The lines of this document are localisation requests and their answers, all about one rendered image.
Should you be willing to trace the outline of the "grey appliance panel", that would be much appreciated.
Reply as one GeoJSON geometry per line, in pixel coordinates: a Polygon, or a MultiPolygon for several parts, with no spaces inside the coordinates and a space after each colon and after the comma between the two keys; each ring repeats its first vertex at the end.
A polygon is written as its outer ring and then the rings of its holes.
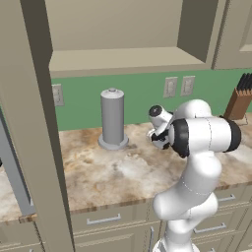
{"type": "Polygon", "coordinates": [[[35,212],[32,197],[28,190],[25,178],[11,141],[4,115],[0,109],[0,159],[7,173],[9,182],[23,216],[35,212]]]}

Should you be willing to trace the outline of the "beige base cabinet door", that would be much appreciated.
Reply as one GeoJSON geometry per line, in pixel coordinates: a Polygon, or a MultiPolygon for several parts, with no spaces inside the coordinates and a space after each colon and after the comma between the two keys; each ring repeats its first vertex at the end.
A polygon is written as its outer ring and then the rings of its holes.
{"type": "Polygon", "coordinates": [[[159,220],[75,236],[76,252],[148,252],[151,226],[155,230],[154,247],[158,241],[159,220]]]}

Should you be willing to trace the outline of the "brown knife block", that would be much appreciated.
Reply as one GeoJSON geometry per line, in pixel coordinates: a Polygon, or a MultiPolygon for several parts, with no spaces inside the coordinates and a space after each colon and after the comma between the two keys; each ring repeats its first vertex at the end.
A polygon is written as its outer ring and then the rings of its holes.
{"type": "Polygon", "coordinates": [[[240,120],[252,101],[252,73],[244,73],[234,88],[226,107],[224,118],[240,120]]]}

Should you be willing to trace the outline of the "beige open cabinet door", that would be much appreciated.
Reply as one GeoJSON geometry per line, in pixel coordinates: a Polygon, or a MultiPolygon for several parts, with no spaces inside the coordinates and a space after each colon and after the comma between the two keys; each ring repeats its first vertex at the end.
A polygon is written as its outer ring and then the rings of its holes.
{"type": "Polygon", "coordinates": [[[76,252],[49,73],[45,0],[0,0],[0,105],[48,252],[76,252]]]}

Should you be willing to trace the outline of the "beige wall outlet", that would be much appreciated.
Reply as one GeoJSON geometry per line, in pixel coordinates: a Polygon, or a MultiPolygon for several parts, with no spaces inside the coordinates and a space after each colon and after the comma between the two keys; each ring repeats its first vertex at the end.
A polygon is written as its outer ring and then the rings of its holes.
{"type": "Polygon", "coordinates": [[[64,98],[63,98],[62,86],[60,84],[53,85],[52,92],[53,92],[54,105],[63,106],[64,98]]]}
{"type": "Polygon", "coordinates": [[[194,76],[184,76],[182,80],[182,86],[181,86],[181,96],[187,96],[190,95],[193,92],[193,87],[195,83],[195,77],[194,76]]]}
{"type": "Polygon", "coordinates": [[[163,96],[174,97],[177,87],[177,77],[169,77],[165,79],[163,96]]]}

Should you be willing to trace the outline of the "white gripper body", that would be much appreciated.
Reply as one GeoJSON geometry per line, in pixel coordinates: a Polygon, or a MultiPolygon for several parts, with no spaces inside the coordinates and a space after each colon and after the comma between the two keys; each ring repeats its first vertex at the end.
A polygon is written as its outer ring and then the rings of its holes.
{"type": "Polygon", "coordinates": [[[147,133],[147,136],[153,145],[161,150],[167,150],[170,146],[167,129],[157,135],[157,128],[153,128],[147,133]]]}

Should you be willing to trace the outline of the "beige closed wall cabinet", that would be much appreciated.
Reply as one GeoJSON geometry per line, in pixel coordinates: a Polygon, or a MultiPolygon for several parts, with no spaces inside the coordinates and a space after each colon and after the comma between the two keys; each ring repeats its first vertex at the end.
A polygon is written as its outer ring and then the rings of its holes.
{"type": "Polygon", "coordinates": [[[252,68],[252,0],[226,1],[212,68],[252,68]]]}

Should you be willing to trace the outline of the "beige open wall cabinet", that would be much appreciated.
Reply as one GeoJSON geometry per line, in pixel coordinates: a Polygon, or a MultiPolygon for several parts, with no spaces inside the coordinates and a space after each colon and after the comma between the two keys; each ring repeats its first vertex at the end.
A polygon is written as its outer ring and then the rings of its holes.
{"type": "Polygon", "coordinates": [[[225,0],[45,0],[53,78],[209,69],[225,0]]]}

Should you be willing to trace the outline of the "beige drawer front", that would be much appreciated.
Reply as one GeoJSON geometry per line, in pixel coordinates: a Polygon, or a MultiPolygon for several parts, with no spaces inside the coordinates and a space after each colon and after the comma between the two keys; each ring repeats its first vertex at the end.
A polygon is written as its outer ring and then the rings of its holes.
{"type": "Polygon", "coordinates": [[[226,228],[199,234],[196,234],[193,230],[192,238],[193,239],[206,238],[217,234],[226,234],[233,231],[243,230],[244,227],[242,223],[245,215],[246,215],[245,208],[231,209],[224,212],[217,212],[212,217],[209,217],[200,222],[195,228],[202,229],[207,227],[218,226],[221,225],[222,222],[225,223],[226,228]]]}
{"type": "Polygon", "coordinates": [[[219,202],[219,208],[224,209],[227,207],[238,206],[239,204],[242,204],[244,202],[244,200],[242,199],[243,192],[244,192],[243,187],[234,187],[234,188],[225,189],[225,190],[216,190],[215,194],[218,199],[229,197],[230,194],[233,194],[236,198],[235,200],[232,200],[232,201],[219,202]]]}
{"type": "Polygon", "coordinates": [[[43,252],[33,224],[0,225],[0,252],[43,252]]]}
{"type": "Polygon", "coordinates": [[[71,215],[71,220],[73,231],[81,232],[86,230],[100,229],[103,227],[109,227],[113,225],[127,223],[129,221],[133,221],[135,219],[135,216],[136,216],[136,209],[133,206],[124,206],[89,213],[73,214],[71,215]],[[111,218],[115,217],[118,213],[121,215],[121,220],[87,225],[87,219],[93,221],[104,218],[111,218]]]}

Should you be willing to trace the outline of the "grey paper towel holder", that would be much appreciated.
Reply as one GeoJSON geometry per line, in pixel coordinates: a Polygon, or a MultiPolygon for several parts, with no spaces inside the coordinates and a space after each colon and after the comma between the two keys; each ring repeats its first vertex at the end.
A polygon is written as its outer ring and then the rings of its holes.
{"type": "Polygon", "coordinates": [[[109,88],[100,94],[102,133],[98,144],[111,151],[125,148],[129,139],[124,133],[124,93],[109,88]]]}

